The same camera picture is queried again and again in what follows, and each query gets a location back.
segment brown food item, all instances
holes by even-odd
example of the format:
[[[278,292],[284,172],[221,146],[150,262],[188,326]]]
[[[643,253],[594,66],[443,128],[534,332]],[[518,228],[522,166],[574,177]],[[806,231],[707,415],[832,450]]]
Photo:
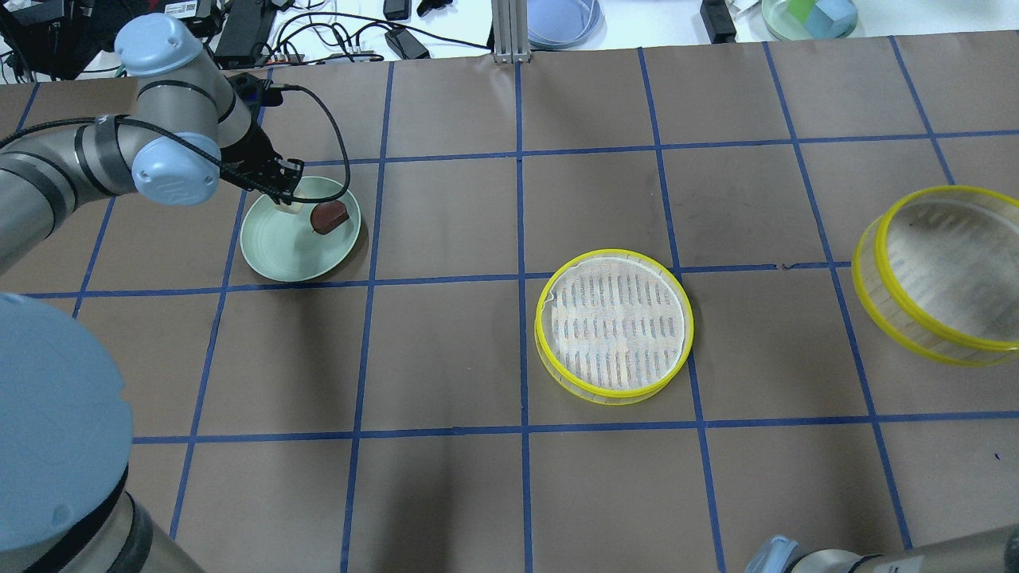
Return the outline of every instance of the brown food item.
[[[312,228],[319,235],[329,235],[350,218],[351,214],[342,201],[319,203],[312,209]]]

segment yellow rim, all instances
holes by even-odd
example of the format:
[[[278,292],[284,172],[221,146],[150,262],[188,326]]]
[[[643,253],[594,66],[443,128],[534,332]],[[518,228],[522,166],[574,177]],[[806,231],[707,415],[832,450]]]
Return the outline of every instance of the yellow rim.
[[[538,332],[537,332],[537,330],[535,330],[535,336],[534,336],[535,342],[537,342],[537,340],[538,340],[538,335],[537,334],[538,334]],[[557,384],[559,384],[559,386],[561,386],[562,389],[569,392],[571,395],[576,396],[577,398],[579,398],[579,399],[581,399],[581,400],[583,400],[585,402],[590,402],[591,404],[597,404],[598,406],[630,406],[631,404],[637,404],[638,402],[643,402],[643,401],[647,400],[648,398],[651,398],[652,396],[654,396],[655,394],[657,394],[660,390],[661,387],[664,387],[664,386],[660,386],[659,389],[657,389],[655,392],[652,392],[652,393],[649,393],[649,394],[642,394],[641,396],[637,396],[637,397],[634,397],[632,399],[616,399],[614,397],[605,397],[605,398],[612,398],[613,400],[627,400],[626,402],[598,402],[596,400],[591,400],[590,398],[588,398],[588,397],[586,397],[586,396],[584,396],[582,394],[577,394],[577,392],[574,388],[572,388],[569,385],[567,385],[566,383],[564,383],[562,379],[558,378],[556,376],[556,374],[558,374],[558,372],[556,372],[551,367],[551,363],[548,361],[548,358],[545,356],[544,353],[542,353],[540,355],[540,358],[541,358],[541,365],[545,367],[545,371],[548,372],[548,374],[552,377],[552,379],[555,380],[555,382]]]
[[[886,213],[883,216],[877,219],[877,221],[875,221],[878,223],[877,231],[874,236],[874,257],[877,262],[877,274],[880,276],[881,282],[884,283],[884,288],[888,289],[889,294],[892,295],[892,298],[906,312],[906,314],[908,314],[910,318],[918,322],[921,326],[923,326],[930,332],[941,336],[946,341],[955,343],[959,346],[971,348],[974,350],[981,350],[988,352],[1014,352],[1015,350],[1019,349],[1019,341],[1001,342],[1001,341],[990,341],[987,338],[981,338],[979,336],[973,336],[972,334],[960,332],[948,326],[947,324],[940,322],[933,316],[927,314],[925,310],[920,308],[920,306],[917,305],[913,301],[913,299],[909,297],[908,294],[906,294],[906,290],[902,288],[902,284],[899,283],[899,280],[896,278],[895,273],[892,271],[892,261],[888,255],[888,232],[889,232],[889,227],[892,225],[892,219],[895,218],[896,214],[907,204],[915,201],[920,197],[935,193],[959,192],[959,191],[990,197],[993,199],[1004,201],[1005,203],[1008,203],[1009,205],[1019,209],[1019,201],[1016,201],[1011,197],[1007,197],[1005,195],[996,193],[994,191],[988,191],[985,189],[979,189],[975,187],[965,187],[965,186],[933,187],[930,189],[925,189],[923,191],[918,191],[916,193],[907,195],[898,203],[893,205],[892,208],[888,211],[888,213]],[[854,277],[856,276],[856,274],[857,272],[854,270],[853,272]],[[861,294],[860,298],[864,299],[866,297]],[[927,351],[921,352],[920,354],[924,354],[925,356],[929,355]],[[953,363],[972,364],[969,362],[962,363],[958,361]]]
[[[908,350],[919,354],[925,358],[935,360],[943,364],[951,364],[953,366],[985,366],[982,362],[968,362],[964,360],[957,360],[954,358],[948,358],[940,354],[934,354],[933,352],[921,347],[920,345],[914,343],[912,340],[908,338],[905,334],[900,332],[895,326],[889,322],[884,316],[877,310],[877,306],[874,305],[873,301],[870,300],[870,296],[867,295],[867,287],[863,283],[863,271],[860,270],[860,259],[863,256],[863,243],[870,233],[870,230],[876,225],[880,219],[875,220],[870,223],[867,227],[866,232],[863,233],[863,238],[860,242],[856,244],[856,250],[853,252],[853,287],[856,289],[856,295],[860,298],[860,303],[863,304],[863,309],[867,311],[870,318],[877,324],[878,328],[884,331],[886,334],[891,336],[895,342],[906,347]]]
[[[680,298],[682,299],[680,302],[682,303],[683,307],[683,317],[690,324],[689,335],[687,335],[686,340],[683,341],[683,353],[680,355],[680,360],[676,363],[676,366],[672,370],[669,370],[660,380],[649,386],[645,386],[639,389],[609,390],[598,387],[593,384],[589,384],[588,382],[585,382],[584,380],[577,377],[573,372],[568,370],[567,367],[555,358],[555,354],[552,352],[552,348],[551,346],[549,346],[548,341],[545,337],[545,330],[541,324],[541,307],[544,305],[545,300],[548,298],[548,293],[549,291],[551,291],[552,284],[555,284],[555,281],[559,278],[559,276],[562,275],[564,272],[576,266],[581,261],[599,255],[623,255],[623,256],[636,257],[640,259],[641,262],[650,264],[654,268],[660,270],[662,276],[665,277],[665,280],[668,280],[674,287],[676,287],[676,290],[680,294]],[[551,369],[549,369],[549,373],[552,374],[553,377],[555,377],[556,375],[562,376],[564,378],[570,380],[571,383],[576,384],[577,386],[591,394],[601,396],[604,398],[637,398],[644,395],[650,396],[658,392],[659,389],[661,389],[662,386],[667,384],[669,380],[675,378],[676,374],[678,374],[680,370],[683,369],[683,365],[686,364],[687,362],[687,357],[690,356],[690,349],[693,348],[694,316],[693,316],[693,311],[691,310],[690,307],[690,299],[687,298],[687,292],[683,290],[683,285],[680,284],[680,281],[676,278],[676,276],[672,272],[669,272],[667,268],[663,267],[660,263],[655,261],[654,259],[651,259],[634,251],[627,251],[625,249],[599,249],[597,251],[591,251],[589,253],[584,253],[579,257],[575,257],[573,260],[559,267],[559,270],[555,271],[555,274],[553,274],[552,277],[548,279],[548,282],[545,283],[545,288],[541,290],[541,298],[538,299],[538,306],[534,314],[534,336],[535,340],[537,340],[538,342],[538,352],[542,354],[542,357],[545,359],[544,361],[547,362],[546,368],[548,367],[548,364],[550,364],[552,368],[555,369],[554,372]]]

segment power adapter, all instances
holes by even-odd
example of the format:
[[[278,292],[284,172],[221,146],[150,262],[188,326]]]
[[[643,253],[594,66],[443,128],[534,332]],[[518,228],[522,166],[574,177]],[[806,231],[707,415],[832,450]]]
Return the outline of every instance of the power adapter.
[[[736,24],[729,15],[726,0],[704,0],[701,3],[701,19],[707,29],[707,37],[712,44],[731,44],[736,42]]]
[[[432,57],[428,53],[428,48],[418,42],[418,39],[406,28],[396,28],[386,32],[385,43],[405,60],[423,60]]]
[[[411,0],[385,0],[382,13],[387,20],[406,20],[411,17]]]

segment mesh liner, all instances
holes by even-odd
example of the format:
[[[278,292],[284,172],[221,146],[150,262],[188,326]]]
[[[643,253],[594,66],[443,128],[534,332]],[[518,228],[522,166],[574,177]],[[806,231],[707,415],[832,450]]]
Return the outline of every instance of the mesh liner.
[[[682,358],[686,323],[675,284],[639,260],[596,256],[568,269],[540,309],[555,358],[592,385],[639,389]]]
[[[888,253],[900,284],[934,319],[1019,341],[1019,209],[973,194],[922,198],[896,214]]]

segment blue grid line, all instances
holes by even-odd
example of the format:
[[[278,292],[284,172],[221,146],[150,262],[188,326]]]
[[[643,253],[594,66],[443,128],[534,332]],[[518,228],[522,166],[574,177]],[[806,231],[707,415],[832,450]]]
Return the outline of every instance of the blue grid line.
[[[520,327],[521,494],[524,516],[524,571],[534,571],[531,527],[531,414],[527,379],[527,268],[524,250],[524,88],[521,62],[514,64],[517,122],[517,307]]]
[[[1019,419],[1019,410],[989,412],[940,412],[934,414],[884,414],[881,422],[945,422],[950,420],[1013,420]]]
[[[378,159],[351,159],[351,165],[374,165],[378,163]],[[342,165],[342,159],[323,159],[321,161],[305,161],[305,167],[328,167],[330,165]]]
[[[623,147],[587,147],[579,149],[533,149],[520,151],[524,157],[541,157],[545,155],[589,155],[592,153],[632,153],[635,151],[654,151],[653,145],[630,145]]]
[[[1019,129],[996,129],[986,132],[950,132],[947,134],[934,134],[940,140],[952,138],[995,138],[1001,136],[1019,136]]]
[[[85,291],[82,297],[85,299],[108,299],[116,297],[186,297],[189,295],[216,295],[219,288],[208,287],[204,289],[170,289],[166,291]]]
[[[802,144],[829,144],[829,143],[866,143],[886,141],[908,141],[926,140],[930,138],[989,138],[1004,136],[1019,136],[1019,129],[980,131],[980,132],[949,132],[945,134],[899,134],[886,136],[846,136],[833,138],[803,138],[798,140]],[[501,159],[507,157],[555,156],[555,155],[587,155],[595,153],[630,153],[635,151],[655,151],[660,147],[662,150],[674,149],[711,149],[727,147],[760,147],[772,145],[792,145],[793,141],[788,139],[777,140],[734,140],[726,142],[692,142],[656,145],[634,145],[621,147],[589,147],[589,148],[565,148],[565,149],[534,149],[517,151],[496,151],[490,153],[460,153],[451,155],[414,155],[407,157],[387,157],[387,163],[415,163],[421,161],[454,161],[459,159]],[[378,158],[352,159],[352,165],[376,164]],[[320,161],[307,161],[308,167],[327,167],[331,165],[342,165],[342,159],[324,159]]]
[[[906,523],[906,514],[902,509],[902,502],[899,499],[899,489],[896,485],[895,475],[892,471],[892,462],[889,458],[888,449],[884,446],[884,435],[881,432],[880,422],[877,418],[877,410],[874,407],[873,397],[870,394],[870,384],[867,381],[867,373],[863,367],[863,359],[860,356],[860,349],[856,342],[856,333],[853,330],[853,322],[849,316],[849,307],[846,306],[846,298],[843,294],[842,282],[839,279],[839,273],[836,271],[835,259],[832,257],[832,247],[828,244],[827,235],[824,232],[824,220],[821,216],[820,208],[817,205],[817,198],[814,196],[813,186],[810,183],[810,174],[807,172],[807,165],[803,159],[803,151],[800,149],[800,143],[796,135],[796,127],[793,125],[793,117],[789,111],[789,103],[786,101],[786,95],[782,88],[782,81],[779,77],[779,70],[774,65],[774,59],[771,56],[771,49],[768,47],[767,43],[763,43],[761,46],[764,49],[764,56],[767,59],[768,68],[771,72],[771,80],[774,83],[775,93],[779,96],[779,103],[782,105],[782,112],[786,118],[786,125],[789,128],[790,138],[793,140],[793,151],[796,154],[796,161],[800,168],[800,175],[803,178],[803,187],[806,191],[807,199],[810,202],[810,210],[813,212],[814,219],[817,223],[817,235],[820,238],[821,247],[824,250],[824,259],[828,263],[828,272],[832,275],[832,284],[835,288],[836,299],[839,302],[839,310],[842,313],[843,325],[846,328],[846,336],[849,340],[849,347],[853,353],[853,361],[856,364],[856,373],[860,380],[860,389],[863,394],[863,400],[867,406],[867,416],[874,432],[877,455],[880,458],[881,468],[884,471],[884,481],[889,488],[889,494],[892,498],[892,506],[895,510],[896,520],[899,524],[899,533],[902,536],[903,545],[906,549],[910,549],[912,548],[912,540],[909,534],[909,526]]]
[[[714,542],[714,560],[719,573],[726,573],[726,551],[721,544],[721,523],[718,520],[718,504],[714,492],[714,475],[711,471],[711,450],[707,442],[707,422],[700,399],[700,383],[697,380],[697,361],[691,351],[687,359],[690,372],[690,393],[694,400],[694,416],[697,418],[697,441],[701,451],[701,468],[704,471],[704,489],[707,497],[707,512],[711,520],[711,539]]]
[[[272,80],[272,69],[267,72],[266,77]],[[263,107],[259,110],[256,122],[261,125],[264,116],[265,108]],[[223,265],[223,279],[219,284],[219,301],[216,304],[216,314],[209,329],[209,346],[206,349],[205,362],[202,366],[202,378],[199,381],[198,397],[195,399],[195,414],[192,417],[192,427],[189,433],[191,439],[187,441],[187,449],[184,452],[184,463],[180,469],[180,482],[177,484],[177,497],[173,503],[173,516],[170,519],[170,530],[168,531],[170,538],[176,538],[177,527],[180,525],[180,511],[183,509],[184,493],[187,490],[187,478],[191,475],[191,464],[195,457],[195,437],[198,435],[198,428],[202,421],[202,408],[205,405],[205,393],[209,384],[209,372],[212,370],[212,357],[216,350],[216,340],[219,336],[219,324],[223,317],[223,309],[226,306],[226,288],[230,284],[233,253],[236,251],[237,240],[240,237],[240,223],[244,221],[246,195],[242,192],[237,197],[237,209],[233,216],[233,230],[230,233],[230,245],[226,251],[226,262]]]
[[[379,172],[375,189],[375,219],[372,227],[372,253],[368,267],[368,294],[365,298],[365,326],[361,334],[361,361],[358,372],[358,397],[354,409],[354,435],[351,440],[351,467],[346,475],[346,507],[343,511],[339,571],[346,573],[351,563],[351,528],[354,525],[355,484],[358,480],[358,458],[361,454],[361,422],[365,411],[365,380],[368,374],[368,344],[371,341],[372,308],[375,304],[375,273],[379,259],[379,226],[382,222],[382,190],[385,185],[386,149],[389,143],[389,111],[392,105],[393,63],[386,74],[385,105],[382,110],[382,142],[379,144]]]
[[[655,156],[658,163],[658,184],[661,186],[661,201],[665,210],[665,227],[668,231],[668,247],[673,256],[673,272],[679,280],[683,280],[683,268],[680,262],[680,253],[676,245],[676,229],[673,223],[672,205],[668,200],[668,186],[665,177],[665,163],[662,158],[662,145],[660,132],[658,129],[658,115],[654,108],[654,94],[651,90],[651,79],[647,71],[647,61],[644,58],[644,49],[637,48],[637,58],[640,61],[641,76],[644,82],[644,93],[647,98],[648,114],[651,119],[651,133],[654,136]],[[712,145],[710,147],[726,147],[725,145]],[[774,265],[738,265],[739,270],[771,270]],[[694,415],[696,420],[693,427],[697,429],[697,442],[701,453],[701,469],[704,473],[704,496],[707,502],[708,518],[711,524],[711,539],[714,544],[714,560],[719,573],[726,573],[726,552],[721,544],[721,526],[718,522],[718,507],[714,493],[714,477],[711,471],[711,452],[707,444],[707,426],[704,423],[704,409],[700,400],[700,386],[697,382],[697,365],[693,351],[687,358],[687,368],[690,373],[690,392],[694,403]]]
[[[708,266],[677,266],[673,267],[676,274],[700,274],[704,272],[753,272],[762,270],[779,270],[773,263],[759,265],[708,265]]]
[[[99,250],[103,247],[103,239],[106,237],[106,227],[110,224],[110,216],[113,215],[113,206],[116,205],[116,198],[110,198],[109,203],[106,204],[106,212],[103,213],[103,222],[99,225],[99,232],[96,233],[96,242],[92,247],[92,255],[89,257],[89,265],[85,268],[85,276],[82,278],[82,287],[77,290],[77,296],[74,297],[74,311],[71,312],[71,316],[77,318],[77,313],[82,310],[82,300],[85,298],[85,292],[89,290],[89,282],[92,280],[92,272],[96,268],[96,260],[99,258]]]
[[[651,80],[647,75],[647,61],[644,59],[644,48],[637,48],[637,59],[640,60],[640,72],[644,80],[644,95],[647,98],[647,110],[651,118],[651,135],[654,138],[654,158],[658,163],[658,187],[661,190],[661,205],[665,211],[665,229],[668,232],[668,249],[673,255],[673,267],[679,267],[680,252],[676,247],[676,229],[673,226],[673,205],[668,200],[668,181],[665,180],[665,160],[661,155],[661,135],[658,133],[658,113],[654,109],[654,94],[651,93]]]
[[[757,418],[748,420],[708,420],[709,428],[761,428],[792,426],[829,426],[841,424],[868,424],[869,416],[822,416],[810,418]]]
[[[852,266],[850,261],[835,261],[832,263],[836,268]],[[782,267],[773,263],[748,264],[748,265],[707,265],[707,266],[681,266],[672,270],[677,274],[697,274],[710,272],[753,272],[771,270],[801,270],[827,268],[826,262],[811,261],[783,265]],[[550,278],[553,272],[527,272],[524,278]],[[461,274],[451,276],[421,276],[416,278],[378,278],[372,283],[376,287],[389,287],[395,284],[432,284],[446,282],[491,282],[502,280],[519,280],[520,274]],[[253,291],[293,291],[293,290],[315,290],[315,289],[346,289],[352,287],[367,287],[369,280],[332,280],[322,282],[270,282],[265,284],[231,284],[226,288],[227,293],[248,293]],[[124,291],[86,291],[81,293],[85,299],[103,299],[117,297],[184,297],[190,295],[215,295],[221,291],[218,287],[201,287],[194,289],[164,289],[164,290],[124,290]],[[54,293],[22,293],[25,297],[34,299],[73,299],[78,296],[77,292],[54,292]]]
[[[309,289],[344,289],[367,287],[367,280],[323,280],[322,282],[268,282],[265,284],[234,284],[227,287],[229,293],[250,293],[252,291],[306,291]]]
[[[839,138],[803,138],[799,140],[802,144],[826,144],[826,143],[864,143],[864,142],[899,142],[912,140],[925,140],[927,134],[906,134],[898,136],[848,136]]]
[[[492,153],[458,153],[452,155],[419,155],[409,157],[393,157],[386,159],[390,163],[415,163],[418,161],[455,161],[458,159],[501,159],[517,157],[513,151],[497,151]]]
[[[24,111],[21,112],[21,118],[17,120],[17,128],[15,132],[20,132],[24,128],[24,122],[29,119],[29,112],[32,110],[32,104],[36,103],[36,94],[39,93],[39,86],[41,86],[41,84],[36,82],[36,84],[32,87],[32,93],[29,94],[29,101],[24,104]]]
[[[789,140],[745,140],[732,142],[700,142],[683,144],[662,144],[661,149],[711,149],[719,147],[760,147],[767,145],[789,145]]]
[[[895,36],[889,36],[889,43],[892,44],[892,51],[895,52],[895,59],[899,62],[899,69],[902,70],[902,76],[906,80],[909,93],[913,96],[913,103],[916,104],[916,111],[920,114],[920,120],[923,121],[923,128],[927,132],[927,137],[930,138],[930,145],[934,147],[937,162],[942,164],[942,170],[945,171],[945,179],[949,185],[955,185],[955,177],[952,176],[949,163],[945,160],[945,154],[942,153],[942,146],[937,143],[934,129],[930,126],[930,120],[927,118],[927,113],[923,110],[923,104],[920,103],[920,94],[917,93],[916,86],[913,85],[913,79],[910,77],[909,70],[906,69],[906,61],[902,59],[902,52],[899,51],[899,43],[896,42]]]
[[[73,299],[77,293],[28,293],[22,295],[33,299]]]
[[[1019,410],[987,412],[933,412],[927,414],[878,414],[883,423],[951,422],[981,420],[1019,420]],[[645,431],[663,429],[697,429],[701,424],[708,429],[760,428],[869,424],[870,416],[822,416],[808,418],[748,418],[721,420],[680,420],[651,422],[596,422],[531,424],[528,433],[565,433],[585,431]],[[362,430],[361,439],[386,439],[396,437],[434,437],[460,435],[491,435],[524,433],[524,426],[454,426],[449,428],[408,428],[390,430]],[[135,436],[135,444],[232,444],[252,441],[303,441],[315,439],[353,439],[353,431],[319,431],[291,433],[209,434],[209,435],[142,435]]]

